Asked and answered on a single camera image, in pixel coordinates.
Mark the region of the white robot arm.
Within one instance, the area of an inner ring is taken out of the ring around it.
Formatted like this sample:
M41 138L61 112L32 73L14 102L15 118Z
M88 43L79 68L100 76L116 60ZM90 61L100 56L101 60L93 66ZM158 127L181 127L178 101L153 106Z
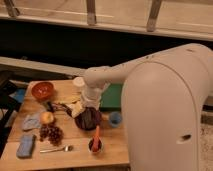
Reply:
M123 85L121 110L131 171L200 171L202 107L213 92L213 50L186 44L84 72L81 101Z

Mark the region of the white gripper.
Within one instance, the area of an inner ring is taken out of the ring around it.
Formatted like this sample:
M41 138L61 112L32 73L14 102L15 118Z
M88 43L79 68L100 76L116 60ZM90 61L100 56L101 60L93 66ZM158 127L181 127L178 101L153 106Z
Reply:
M79 116L82 112L85 111L84 107L93 107L96 110L98 110L100 106L101 95L105 91L105 89L106 89L105 86L95 88L85 86L81 92L82 103L80 101L77 101L74 104L71 116L73 118Z

